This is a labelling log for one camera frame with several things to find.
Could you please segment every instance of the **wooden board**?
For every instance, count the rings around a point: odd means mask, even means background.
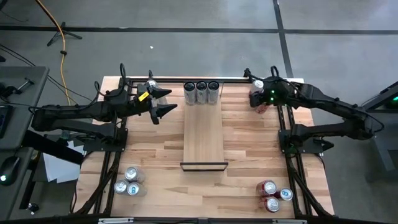
[[[224,162],[221,101],[216,105],[185,105],[184,162]],[[224,166],[185,166],[184,169],[223,169]]]
[[[104,77],[101,91],[116,88],[119,77]],[[112,216],[129,217],[228,217],[292,218],[292,202],[281,202],[277,213],[257,208],[255,187],[272,179],[278,187],[288,187],[284,156],[280,153],[275,108],[257,114],[250,108],[250,85],[225,84],[221,96],[225,172],[183,172],[184,97],[181,84],[160,84],[173,92],[169,103],[178,107],[165,115],[160,124],[152,124],[149,114],[128,118],[129,137],[122,154],[118,179],[129,166],[139,166],[146,173],[145,197],[115,194]],[[296,123],[313,125],[311,111],[294,110]],[[78,210],[98,185],[103,152],[92,153],[81,167],[77,185]],[[304,154],[303,164],[308,188],[324,208],[333,213],[325,171],[320,160]],[[108,189],[104,191],[103,206]],[[302,193],[298,190],[304,211]]]

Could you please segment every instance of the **wooden table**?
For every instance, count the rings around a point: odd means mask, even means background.
[[[104,77],[102,92],[117,88],[119,77]],[[127,119],[129,136],[122,153],[118,179],[129,166],[139,166],[146,173],[145,197],[114,195],[112,216],[125,217],[223,217],[223,218],[293,218],[292,202],[281,202],[277,213],[257,207],[256,184],[272,179],[279,188],[288,187],[285,157],[280,152],[280,129],[276,108],[257,114],[249,106],[250,84],[224,84],[221,94],[224,158],[229,162],[224,172],[183,172],[184,97],[180,83],[160,83],[172,89],[169,103],[178,107],[153,125],[148,114]],[[296,123],[313,125],[311,111],[294,111]],[[98,185],[103,152],[92,153],[81,167],[77,185],[78,210]],[[319,158],[303,154],[308,188],[326,211],[333,213],[325,171]],[[304,211],[302,193],[298,190]],[[101,212],[106,204],[104,191]]]

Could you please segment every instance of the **white paper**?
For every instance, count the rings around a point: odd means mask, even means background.
[[[76,152],[83,153],[83,146],[75,147],[73,141],[68,142],[68,147]],[[57,183],[62,183],[79,178],[80,166],[77,164],[57,159],[48,154],[44,154],[44,163],[49,182],[56,179]]]

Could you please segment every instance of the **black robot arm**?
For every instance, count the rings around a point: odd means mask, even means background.
[[[47,105],[35,110],[32,127],[36,131],[52,131],[62,129],[78,131],[95,135],[99,138],[117,139],[119,129],[116,125],[106,123],[102,125],[90,124],[77,119],[93,118],[97,121],[110,122],[116,118],[125,118],[149,112],[152,122],[159,124],[159,119],[172,109],[176,104],[157,105],[155,100],[163,97],[171,90],[155,88],[153,86],[138,86],[144,90],[134,96],[132,100],[122,87],[107,92],[104,101],[91,103],[84,106],[59,106]]]
[[[272,67],[271,71],[277,71],[276,67]],[[265,103],[275,106],[291,106],[295,109],[300,106],[319,108],[344,119],[339,124],[311,127],[302,124],[293,125],[289,140],[294,146],[302,146],[304,141],[312,137],[348,136],[352,139],[363,140],[371,138],[376,132],[373,128],[374,118],[364,109],[345,103],[339,98],[327,96],[313,85],[289,82],[274,74],[271,77],[260,79],[252,75],[249,69],[245,70],[244,76],[264,83],[264,88],[261,91],[250,94],[252,107]]]

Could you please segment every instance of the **gray floor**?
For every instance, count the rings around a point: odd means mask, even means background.
[[[44,4],[58,21],[73,26],[277,27],[271,0],[47,0]],[[279,4],[286,29],[398,29],[394,0],[279,0]],[[13,0],[4,11],[29,19],[24,25],[51,25],[33,1]],[[0,24],[21,23],[0,14]],[[68,87],[89,97],[94,96],[95,80],[118,75],[120,62],[128,75],[146,75],[151,69],[155,75],[240,77],[249,67],[256,75],[268,76],[268,68],[277,65],[285,77],[277,34],[78,34],[83,40],[67,39],[65,76]],[[59,80],[62,43],[46,47],[52,35],[0,31],[0,42],[37,65],[50,67],[51,76]],[[286,39],[294,77],[349,103],[361,103],[398,79],[398,35],[287,35]],[[7,59],[3,65],[23,65]],[[63,104],[66,99],[49,83],[40,104],[52,103]],[[340,121],[318,110],[313,118],[315,124]],[[397,184],[368,184],[364,179],[377,169],[369,141],[331,140],[336,146],[325,153],[325,163],[335,213],[343,218],[398,222]],[[55,194],[60,190],[65,192],[62,198]],[[72,192],[71,183],[37,187],[34,200],[42,210],[36,217],[68,213]],[[13,217],[29,214],[16,212]]]

